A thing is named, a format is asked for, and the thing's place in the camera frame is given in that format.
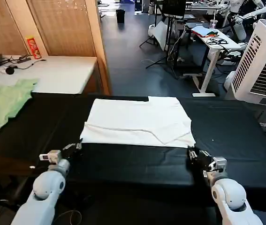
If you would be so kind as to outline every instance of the folded white towel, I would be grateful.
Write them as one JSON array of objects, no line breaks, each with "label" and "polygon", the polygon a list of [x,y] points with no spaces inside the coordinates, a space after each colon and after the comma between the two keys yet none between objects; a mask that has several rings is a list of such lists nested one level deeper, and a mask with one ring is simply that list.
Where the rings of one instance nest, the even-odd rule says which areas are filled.
[{"label": "folded white towel", "polygon": [[191,119],[174,97],[148,102],[95,99],[81,133],[83,143],[194,146]]}]

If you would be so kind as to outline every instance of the black tablecloth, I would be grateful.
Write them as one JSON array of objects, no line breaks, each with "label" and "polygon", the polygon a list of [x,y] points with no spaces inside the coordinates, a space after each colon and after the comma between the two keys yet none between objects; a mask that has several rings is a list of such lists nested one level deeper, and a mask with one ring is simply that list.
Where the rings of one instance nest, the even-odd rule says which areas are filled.
[{"label": "black tablecloth", "polygon": [[[0,155],[36,160],[38,154],[79,141],[97,96],[36,97],[0,131]],[[146,97],[100,97],[147,101]],[[230,178],[251,199],[266,203],[266,136],[238,101],[179,98],[192,120],[197,146],[228,160]],[[68,180],[75,186],[134,187],[147,193],[203,198],[186,166],[184,148],[83,144],[71,162]]]},{"label": "black tablecloth", "polygon": [[[52,136],[49,149],[78,141],[95,98],[75,99]],[[148,100],[146,97],[104,98]],[[223,156],[228,160],[229,177],[245,187],[252,202],[257,200],[261,204],[261,201],[266,201],[266,136],[251,112],[239,101],[179,100],[192,120],[196,145],[213,156]],[[195,190],[186,161],[187,150],[183,148],[84,144],[82,156],[71,164],[68,179],[84,185],[109,183],[113,188],[116,187],[114,184],[138,185],[141,189],[148,187],[149,192],[155,189],[158,193],[171,188],[176,190],[174,195],[182,192],[184,199],[186,193],[202,198],[203,195],[197,193],[198,189]]]}]

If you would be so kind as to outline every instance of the wooden panel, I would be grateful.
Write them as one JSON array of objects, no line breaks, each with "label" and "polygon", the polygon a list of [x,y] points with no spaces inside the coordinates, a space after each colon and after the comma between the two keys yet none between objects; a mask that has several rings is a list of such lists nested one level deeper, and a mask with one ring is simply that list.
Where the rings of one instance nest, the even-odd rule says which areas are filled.
[{"label": "wooden panel", "polygon": [[95,56],[85,0],[28,0],[49,55]]},{"label": "wooden panel", "polygon": [[24,41],[7,4],[5,0],[0,0],[0,54],[23,55],[26,53]]},{"label": "wooden panel", "polygon": [[111,95],[112,91],[110,84],[110,76],[109,76],[108,65],[106,61],[106,52],[100,28],[100,18],[99,18],[97,0],[85,0],[85,1],[86,1],[86,8],[88,12],[92,38],[93,38],[94,49],[99,66],[101,88],[105,95]]},{"label": "wooden panel", "polygon": [[92,75],[90,76],[89,81],[87,82],[83,93],[84,94],[86,94],[86,93],[100,93],[99,68],[98,68],[97,64],[94,67],[94,71],[93,71]]},{"label": "wooden panel", "polygon": [[27,37],[33,36],[41,55],[47,56],[47,50],[26,0],[6,0],[6,3],[10,9],[11,14],[13,15],[13,18],[17,24],[23,40],[26,40]]}]

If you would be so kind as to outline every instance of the trash can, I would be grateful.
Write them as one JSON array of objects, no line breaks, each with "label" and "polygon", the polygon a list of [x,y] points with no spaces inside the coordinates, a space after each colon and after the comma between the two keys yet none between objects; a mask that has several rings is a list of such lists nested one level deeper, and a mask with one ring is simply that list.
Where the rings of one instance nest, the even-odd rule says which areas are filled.
[{"label": "trash can", "polygon": [[123,9],[116,10],[116,17],[117,17],[118,23],[124,23],[124,14],[125,14],[125,10]]}]

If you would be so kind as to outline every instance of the pringles can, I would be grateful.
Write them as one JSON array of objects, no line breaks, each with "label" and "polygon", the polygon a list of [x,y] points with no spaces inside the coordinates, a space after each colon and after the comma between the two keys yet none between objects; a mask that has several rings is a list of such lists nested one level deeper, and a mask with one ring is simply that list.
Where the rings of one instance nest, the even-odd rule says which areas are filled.
[{"label": "pringles can", "polygon": [[35,42],[34,37],[27,37],[26,40],[28,42],[28,45],[30,47],[31,53],[33,54],[34,58],[36,60],[41,59],[42,56],[41,56],[41,54],[39,52],[39,49],[38,49],[38,46],[37,46],[37,44]]}]

